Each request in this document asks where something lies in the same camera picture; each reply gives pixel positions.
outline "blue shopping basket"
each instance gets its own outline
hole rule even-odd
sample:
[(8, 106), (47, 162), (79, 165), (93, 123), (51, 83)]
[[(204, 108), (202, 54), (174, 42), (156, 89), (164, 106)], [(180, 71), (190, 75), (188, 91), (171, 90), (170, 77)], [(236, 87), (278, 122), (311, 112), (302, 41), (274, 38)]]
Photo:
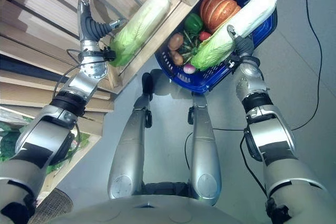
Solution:
[[(237, 1), (238, 5), (241, 7), (245, 6), (249, 2), (249, 0), (235, 1)], [(200, 2), (192, 9), (191, 12), (199, 13), (201, 2), (202, 0), (200, 0)], [(260, 43), (262, 43), (276, 29), (277, 19), (277, 10), (275, 10), (266, 21), (264, 21), (252, 32), (251, 36), (253, 38), (255, 47), (260, 45)], [(183, 28), (183, 23), (184, 21), (178, 25), (171, 35), (181, 31)], [(168, 54), (168, 39), (155, 52), (155, 57), (163, 72), (165, 72), (165, 74), (178, 85), (196, 93), (204, 93), (207, 90), (211, 91), (229, 74), (229, 69), (224, 65), (224, 62), (208, 68), (205, 71), (198, 71), (194, 74), (186, 74), (183, 71), (183, 67), (176, 66), (171, 60)]]

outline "green bell pepper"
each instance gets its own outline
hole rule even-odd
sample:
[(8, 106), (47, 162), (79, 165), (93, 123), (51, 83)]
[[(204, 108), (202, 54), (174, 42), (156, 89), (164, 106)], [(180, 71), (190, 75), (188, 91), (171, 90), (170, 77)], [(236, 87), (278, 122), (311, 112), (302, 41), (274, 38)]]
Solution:
[(191, 34), (198, 34), (203, 28), (203, 21), (195, 13), (190, 13), (185, 19), (184, 29)]

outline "potato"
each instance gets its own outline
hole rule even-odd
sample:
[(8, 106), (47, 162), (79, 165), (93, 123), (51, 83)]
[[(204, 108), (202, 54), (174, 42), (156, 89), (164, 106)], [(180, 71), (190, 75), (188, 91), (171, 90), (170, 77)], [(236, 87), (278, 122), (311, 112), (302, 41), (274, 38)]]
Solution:
[(168, 48), (170, 49), (170, 51), (175, 51), (178, 50), (180, 46), (182, 46), (182, 44), (183, 44), (183, 35), (177, 33), (170, 38), (168, 42)]
[(170, 57), (177, 66), (183, 65), (183, 57), (176, 51), (170, 51)]

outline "red tomato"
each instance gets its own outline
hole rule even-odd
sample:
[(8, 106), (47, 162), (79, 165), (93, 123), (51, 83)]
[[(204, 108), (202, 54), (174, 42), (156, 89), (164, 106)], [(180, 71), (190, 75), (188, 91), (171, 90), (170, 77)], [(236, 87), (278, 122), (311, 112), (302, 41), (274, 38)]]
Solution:
[(209, 39), (209, 37), (211, 37), (211, 34), (207, 33), (206, 31), (202, 31), (199, 33), (198, 37), (200, 41), (203, 41), (203, 40)]

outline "silver robot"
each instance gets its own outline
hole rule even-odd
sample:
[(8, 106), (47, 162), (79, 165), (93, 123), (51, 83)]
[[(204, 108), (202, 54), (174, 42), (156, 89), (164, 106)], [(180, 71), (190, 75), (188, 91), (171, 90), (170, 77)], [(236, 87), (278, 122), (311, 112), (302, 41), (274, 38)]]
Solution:
[[(100, 50), (98, 41), (122, 22), (96, 23), (88, 0), (78, 1), (81, 69), (21, 134), (16, 155), (0, 163), (0, 223), (27, 223), (34, 214), (47, 166), (65, 157), (70, 130), (107, 74), (104, 61), (113, 59), (113, 51)], [(293, 134), (268, 95), (259, 61), (252, 57), (253, 43), (232, 26), (228, 32), (237, 49), (237, 60), (229, 64), (235, 68), (237, 97), (246, 112), (246, 143), (250, 155), (264, 165), (268, 216), (273, 223), (336, 223), (335, 200), (295, 156)], [(51, 223), (239, 223), (213, 207), (221, 193), (221, 170), (202, 94), (193, 94), (190, 109), (194, 135), (189, 182), (144, 185), (144, 131), (151, 126), (152, 88), (147, 73), (114, 155), (111, 200)]]

